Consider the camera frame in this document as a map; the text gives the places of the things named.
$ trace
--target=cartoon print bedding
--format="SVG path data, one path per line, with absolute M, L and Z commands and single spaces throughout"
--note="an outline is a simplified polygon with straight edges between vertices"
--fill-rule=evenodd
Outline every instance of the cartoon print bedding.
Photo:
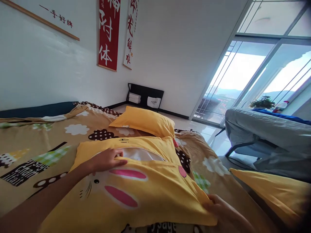
M 119 115 L 113 110 L 83 102 L 61 116 L 0 119 L 0 216 L 65 176 L 74 164 L 79 143 L 153 136 L 135 129 L 109 127 Z M 231 204 L 258 232 L 277 232 L 199 133 L 175 130 L 175 135 L 179 144 L 175 148 L 176 157 L 187 176 L 206 193 L 218 194 Z M 226 229 L 238 232 L 231 225 L 221 223 L 207 227 L 171 222 L 138 228 L 127 225 L 121 232 L 201 233 Z

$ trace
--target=glass door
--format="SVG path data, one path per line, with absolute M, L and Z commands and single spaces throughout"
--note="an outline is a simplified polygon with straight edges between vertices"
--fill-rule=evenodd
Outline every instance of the glass door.
M 220 125 L 254 73 L 274 47 L 275 40 L 251 42 L 235 38 L 203 96 L 193 120 Z
M 310 76 L 311 43 L 282 43 L 242 101 L 235 106 L 250 109 L 249 102 L 264 95 L 270 96 L 276 104 L 290 100 Z

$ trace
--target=yellow pillow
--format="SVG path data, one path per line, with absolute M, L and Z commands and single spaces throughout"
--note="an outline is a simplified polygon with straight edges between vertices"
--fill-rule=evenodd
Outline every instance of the yellow pillow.
M 296 227 L 305 214 L 311 185 L 287 177 L 230 169 L 251 187 L 288 227 Z
M 127 106 L 125 112 L 109 126 L 134 128 L 160 138 L 166 136 L 175 138 L 174 121 L 159 113 L 142 108 Z
M 53 209 L 40 232 L 120 233 L 127 224 L 143 227 L 156 222 L 214 226 L 217 219 L 201 203 L 211 202 L 176 160 L 172 139 L 156 137 L 115 138 L 80 143 L 75 164 L 107 148 L 123 148 L 128 163 L 88 175 Z M 164 160 L 138 161 L 127 158 L 135 148 Z

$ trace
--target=potted plant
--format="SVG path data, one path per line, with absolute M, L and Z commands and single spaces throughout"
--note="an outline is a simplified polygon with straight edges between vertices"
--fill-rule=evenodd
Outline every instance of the potted plant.
M 275 102 L 272 101 L 270 96 L 263 96 L 260 99 L 253 100 L 250 105 L 252 108 L 271 109 L 275 106 Z

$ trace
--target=blue cloth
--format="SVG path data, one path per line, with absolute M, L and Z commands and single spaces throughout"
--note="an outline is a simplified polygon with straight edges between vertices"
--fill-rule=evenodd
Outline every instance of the blue cloth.
M 306 120 L 303 120 L 303 119 L 296 117 L 296 116 L 288 116 L 288 115 L 284 115 L 284 114 L 280 114 L 280 113 L 273 113 L 273 112 L 269 112 L 268 110 L 260 109 L 260 108 L 253 109 L 252 111 L 272 115 L 275 117 L 280 117 L 280 118 L 291 120 L 291 121 L 296 121 L 296 122 L 306 124 L 306 125 L 311 125 L 311 121 L 306 121 Z
M 73 102 L 63 102 L 39 107 L 11 109 L 1 111 L 0 118 L 54 117 L 69 113 L 74 107 Z

